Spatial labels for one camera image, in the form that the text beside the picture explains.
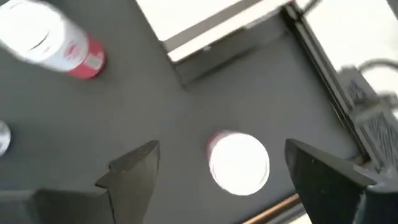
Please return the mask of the black table frame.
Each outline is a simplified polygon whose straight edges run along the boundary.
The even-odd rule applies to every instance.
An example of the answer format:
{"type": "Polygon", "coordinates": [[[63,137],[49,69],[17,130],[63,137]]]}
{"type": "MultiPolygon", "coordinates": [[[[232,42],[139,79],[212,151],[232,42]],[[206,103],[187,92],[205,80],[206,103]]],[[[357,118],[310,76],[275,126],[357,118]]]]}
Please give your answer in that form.
{"type": "Polygon", "coordinates": [[[338,73],[331,64],[307,20],[300,14],[301,8],[295,1],[289,1],[281,7],[280,13],[289,32],[295,37],[295,40],[304,51],[305,58],[314,67],[323,89],[327,92],[336,116],[353,138],[363,161],[373,160],[374,154],[370,151],[371,145],[360,128],[354,125],[349,116],[352,108],[351,102],[346,94],[346,90],[338,80],[338,73]]]}

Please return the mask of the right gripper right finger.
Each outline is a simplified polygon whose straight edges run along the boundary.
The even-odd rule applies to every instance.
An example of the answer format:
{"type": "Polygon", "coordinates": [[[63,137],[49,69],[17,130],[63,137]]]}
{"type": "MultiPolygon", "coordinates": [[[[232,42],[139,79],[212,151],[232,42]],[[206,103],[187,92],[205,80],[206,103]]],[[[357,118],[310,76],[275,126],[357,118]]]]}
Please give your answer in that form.
{"type": "Polygon", "coordinates": [[[285,160],[313,224],[398,224],[398,180],[296,139],[285,160]]]}

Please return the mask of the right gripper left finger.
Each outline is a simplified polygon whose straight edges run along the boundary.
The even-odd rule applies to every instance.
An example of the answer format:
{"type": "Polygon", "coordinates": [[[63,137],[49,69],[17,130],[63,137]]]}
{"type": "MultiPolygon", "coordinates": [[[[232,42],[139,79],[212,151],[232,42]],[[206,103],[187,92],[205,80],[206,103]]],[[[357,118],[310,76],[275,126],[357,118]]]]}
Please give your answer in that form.
{"type": "Polygon", "coordinates": [[[0,224],[143,224],[159,161],[151,140],[111,161],[95,190],[0,190],[0,224]]]}

